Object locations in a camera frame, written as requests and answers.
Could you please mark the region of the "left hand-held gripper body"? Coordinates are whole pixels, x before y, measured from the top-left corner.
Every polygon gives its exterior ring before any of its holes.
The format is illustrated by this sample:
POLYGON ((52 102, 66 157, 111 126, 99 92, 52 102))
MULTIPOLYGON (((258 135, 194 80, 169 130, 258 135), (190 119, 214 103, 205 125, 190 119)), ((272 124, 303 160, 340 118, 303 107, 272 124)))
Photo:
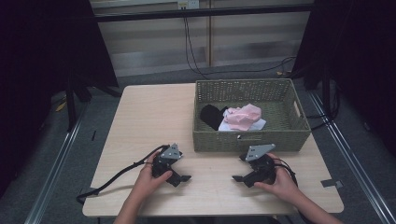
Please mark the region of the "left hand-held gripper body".
POLYGON ((153 159, 152 176, 159 177, 167 171, 171 171, 172 175, 166 180, 166 182, 168 183, 169 179, 179 179, 180 175, 173 170, 172 165, 180 158, 181 154, 176 143, 170 146, 165 146, 153 159))

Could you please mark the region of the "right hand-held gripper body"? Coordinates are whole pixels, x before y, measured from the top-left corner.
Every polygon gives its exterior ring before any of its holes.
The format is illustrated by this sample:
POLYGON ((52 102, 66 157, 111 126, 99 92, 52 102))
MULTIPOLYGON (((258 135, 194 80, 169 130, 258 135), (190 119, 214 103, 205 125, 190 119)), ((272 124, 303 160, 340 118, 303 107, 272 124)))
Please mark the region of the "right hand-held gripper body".
POLYGON ((250 146, 247 153, 239 156, 242 161, 247 162, 252 168, 252 172, 245 175, 246 181, 275 181, 275 162, 268 155, 268 152, 275 147, 275 144, 250 146))

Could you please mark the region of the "white cloth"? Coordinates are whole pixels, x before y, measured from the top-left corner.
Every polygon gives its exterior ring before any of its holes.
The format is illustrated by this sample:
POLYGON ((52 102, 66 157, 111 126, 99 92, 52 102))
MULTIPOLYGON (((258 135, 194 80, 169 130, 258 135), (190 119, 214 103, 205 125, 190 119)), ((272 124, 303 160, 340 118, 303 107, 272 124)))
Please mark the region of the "white cloth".
POLYGON ((265 126, 266 121, 264 119, 259 119, 258 121, 251 124, 243 125, 232 125, 223 120, 219 126, 219 131, 222 132, 233 132, 233 131, 260 131, 265 126))

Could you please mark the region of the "green woven basket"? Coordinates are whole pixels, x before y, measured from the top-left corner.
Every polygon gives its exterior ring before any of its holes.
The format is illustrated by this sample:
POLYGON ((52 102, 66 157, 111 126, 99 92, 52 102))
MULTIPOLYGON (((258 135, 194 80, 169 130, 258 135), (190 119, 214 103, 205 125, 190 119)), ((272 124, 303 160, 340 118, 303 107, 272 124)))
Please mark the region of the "green woven basket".
POLYGON ((298 151, 311 128, 292 81, 288 78, 200 80, 195 83, 192 137, 197 152, 246 152, 250 146, 273 144, 277 151, 298 151), (259 131, 214 129, 201 120, 207 105, 217 109, 252 104, 266 121, 259 131))

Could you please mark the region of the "pink cloth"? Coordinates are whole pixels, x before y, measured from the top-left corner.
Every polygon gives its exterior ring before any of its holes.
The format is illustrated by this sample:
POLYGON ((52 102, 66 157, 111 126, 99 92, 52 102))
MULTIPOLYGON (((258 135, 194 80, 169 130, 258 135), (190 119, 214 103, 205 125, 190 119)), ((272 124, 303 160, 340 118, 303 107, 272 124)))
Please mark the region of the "pink cloth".
POLYGON ((255 105, 248 104, 243 107, 230 107, 224 112, 224 119, 232 125, 247 125, 262 118, 262 110, 255 105))

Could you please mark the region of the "black cloth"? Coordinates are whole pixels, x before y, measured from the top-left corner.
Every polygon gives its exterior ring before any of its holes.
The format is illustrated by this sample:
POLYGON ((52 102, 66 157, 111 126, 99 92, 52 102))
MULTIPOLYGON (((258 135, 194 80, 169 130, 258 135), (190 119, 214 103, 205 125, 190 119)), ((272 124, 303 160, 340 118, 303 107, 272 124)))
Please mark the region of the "black cloth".
POLYGON ((200 120, 217 131, 220 124, 224 119, 224 112, 228 109, 228 106, 224 106, 222 109, 218 109, 213 105, 205 105, 200 112, 200 120))

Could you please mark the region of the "person's right hand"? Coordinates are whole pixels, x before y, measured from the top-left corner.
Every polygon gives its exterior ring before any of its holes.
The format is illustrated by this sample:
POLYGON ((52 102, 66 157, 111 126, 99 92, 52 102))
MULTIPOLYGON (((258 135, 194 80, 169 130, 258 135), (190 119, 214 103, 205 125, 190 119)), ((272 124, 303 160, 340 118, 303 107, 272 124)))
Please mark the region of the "person's right hand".
POLYGON ((289 172, 282 166, 276 167, 276 180, 270 185, 263 182, 255 182, 256 188, 264 189, 274 194, 280 200, 296 206, 303 201, 304 195, 293 182, 289 172))

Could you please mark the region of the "person's left hand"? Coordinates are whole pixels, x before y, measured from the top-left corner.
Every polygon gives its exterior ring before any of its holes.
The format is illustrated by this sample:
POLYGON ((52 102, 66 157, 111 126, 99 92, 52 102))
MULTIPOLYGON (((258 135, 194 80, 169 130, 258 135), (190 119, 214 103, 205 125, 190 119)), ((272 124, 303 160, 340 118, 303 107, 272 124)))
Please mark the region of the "person's left hand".
POLYGON ((139 176, 135 181, 133 193, 137 196, 140 201, 144 201, 147 197, 152 194, 161 184, 169 179, 173 172, 166 171, 158 177, 152 176, 152 168, 154 158, 159 154, 158 151, 148 157, 145 165, 140 170, 139 176))

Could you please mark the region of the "black metal stand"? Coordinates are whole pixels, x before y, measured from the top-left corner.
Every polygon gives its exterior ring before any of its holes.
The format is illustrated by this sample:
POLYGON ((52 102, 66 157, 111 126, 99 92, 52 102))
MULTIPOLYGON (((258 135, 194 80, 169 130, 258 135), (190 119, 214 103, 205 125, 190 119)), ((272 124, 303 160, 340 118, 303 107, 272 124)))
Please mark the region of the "black metal stand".
POLYGON ((76 113, 75 96, 77 96, 78 99, 83 103, 89 102, 92 96, 83 78, 73 73, 67 76, 65 96, 68 113, 67 131, 71 132, 78 120, 76 113))
POLYGON ((328 121, 333 121, 338 115, 340 100, 338 89, 332 90, 332 78, 327 69, 323 72, 321 87, 324 116, 328 121))

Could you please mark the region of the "dark curtain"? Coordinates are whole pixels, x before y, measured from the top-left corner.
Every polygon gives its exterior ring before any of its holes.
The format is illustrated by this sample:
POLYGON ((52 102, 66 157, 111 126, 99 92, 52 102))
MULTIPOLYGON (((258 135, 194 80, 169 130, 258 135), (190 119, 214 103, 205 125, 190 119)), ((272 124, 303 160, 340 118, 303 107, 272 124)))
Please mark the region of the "dark curtain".
POLYGON ((116 87, 90 0, 0 0, 0 198, 27 158, 59 91, 82 101, 116 87))
POLYGON ((396 0, 313 0, 292 72, 325 75, 396 157, 396 0))

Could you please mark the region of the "black horizontal bar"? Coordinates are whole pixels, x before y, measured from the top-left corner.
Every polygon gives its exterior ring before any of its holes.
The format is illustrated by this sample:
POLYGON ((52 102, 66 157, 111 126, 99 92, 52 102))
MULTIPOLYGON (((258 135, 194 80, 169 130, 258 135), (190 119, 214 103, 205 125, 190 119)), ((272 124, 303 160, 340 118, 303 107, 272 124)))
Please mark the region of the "black horizontal bar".
POLYGON ((231 15, 249 15, 249 14, 270 14, 270 13, 289 13, 305 12, 315 8, 313 4, 298 5, 279 5, 263 7, 221 7, 221 8, 203 8, 203 9, 178 9, 169 11, 154 11, 141 13, 121 13, 121 14, 100 14, 92 19, 96 22, 113 22, 113 21, 145 21, 145 20, 162 20, 177 18, 197 18, 211 16, 231 16, 231 15))

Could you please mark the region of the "metal floor rail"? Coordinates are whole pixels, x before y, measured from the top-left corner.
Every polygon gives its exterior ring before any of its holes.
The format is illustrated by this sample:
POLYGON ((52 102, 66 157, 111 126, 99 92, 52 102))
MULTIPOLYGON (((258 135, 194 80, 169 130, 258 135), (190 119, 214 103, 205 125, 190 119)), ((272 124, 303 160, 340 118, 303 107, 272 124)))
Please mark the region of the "metal floor rail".
POLYGON ((337 124, 327 116, 322 100, 315 92, 310 91, 308 94, 316 110, 318 111, 319 117, 324 121, 324 124, 331 134, 335 144, 338 146, 341 154, 346 160, 349 169, 357 179, 362 191, 364 192, 371 206, 374 208, 382 224, 396 224, 396 216, 392 213, 388 203, 378 191, 372 179, 367 175, 349 143, 339 130, 337 124))
POLYGON ((62 169, 64 168, 66 158, 75 143, 75 139, 78 135, 81 122, 86 114, 88 105, 88 103, 84 103, 82 105, 77 120, 72 125, 72 128, 67 132, 60 151, 58 152, 58 155, 56 157, 56 160, 52 164, 46 181, 42 186, 37 198, 35 199, 35 202, 27 218, 24 221, 24 224, 40 224, 42 217, 46 212, 52 194, 55 191, 60 174, 62 172, 62 169))

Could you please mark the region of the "white wall socket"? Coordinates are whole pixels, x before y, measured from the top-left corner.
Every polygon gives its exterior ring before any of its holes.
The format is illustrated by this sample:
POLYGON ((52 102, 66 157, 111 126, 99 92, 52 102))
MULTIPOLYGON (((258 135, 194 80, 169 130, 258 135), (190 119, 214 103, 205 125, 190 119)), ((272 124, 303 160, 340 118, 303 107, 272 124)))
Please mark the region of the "white wall socket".
POLYGON ((199 9, 200 1, 199 0, 178 0, 177 7, 179 9, 199 9))

